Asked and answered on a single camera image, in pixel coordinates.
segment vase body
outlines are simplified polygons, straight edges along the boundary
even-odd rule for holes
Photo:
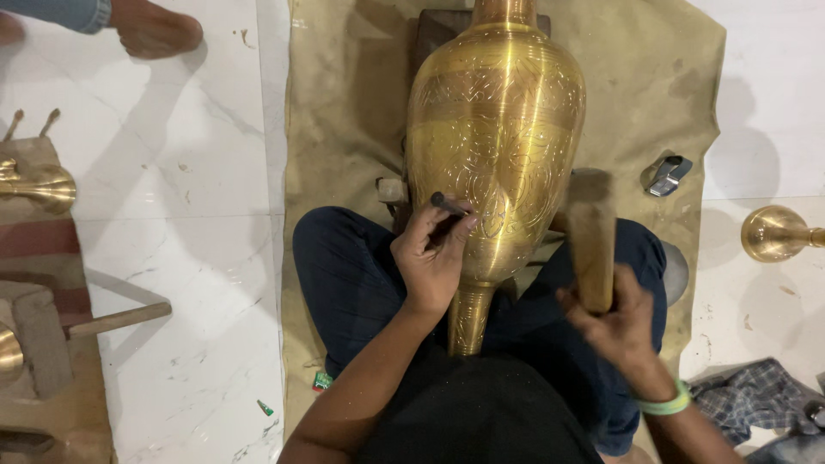
[[[480,351],[493,293],[544,237],[584,110],[578,64],[536,27],[535,0],[476,0],[470,28],[419,69],[407,128],[413,207],[442,191],[481,219],[450,304],[450,354]]]

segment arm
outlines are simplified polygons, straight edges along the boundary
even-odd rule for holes
[[[349,462],[398,389],[413,355],[458,288],[467,235],[478,217],[453,225],[443,245],[430,234],[449,213],[423,206],[391,245],[407,286],[401,310],[322,393],[287,440],[278,462]]]
[[[676,383],[650,343],[653,297],[636,281],[633,270],[616,265],[616,310],[589,315],[569,291],[557,295],[570,323],[625,377],[640,400],[676,399]],[[667,463],[742,464],[722,433],[694,405],[670,415],[644,416],[660,458]]]

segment knee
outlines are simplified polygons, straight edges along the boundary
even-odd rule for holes
[[[309,211],[298,220],[292,233],[292,252],[297,256],[317,249],[334,230],[347,220],[346,208],[322,206]]]
[[[636,253],[658,262],[662,270],[666,258],[662,242],[647,227],[640,223],[619,219],[616,221],[616,254]]]

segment black shirt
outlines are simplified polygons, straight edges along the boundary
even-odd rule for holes
[[[512,357],[418,355],[358,462],[602,463],[563,399]]]

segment polished brass surface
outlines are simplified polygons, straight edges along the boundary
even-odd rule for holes
[[[757,261],[778,263],[805,247],[825,247],[825,230],[809,228],[798,214],[784,206],[765,206],[742,224],[742,246]]]
[[[470,28],[419,69],[406,151],[413,206],[442,191],[481,217],[450,305],[450,354],[480,351],[493,292],[544,236],[584,109],[582,72],[536,28],[535,0],[476,0]]]
[[[0,322],[0,388],[6,388],[23,373],[23,352],[17,337]]]
[[[60,214],[72,207],[76,193],[72,175],[60,166],[40,164],[21,178],[14,159],[0,164],[0,197],[24,196],[45,211]]]

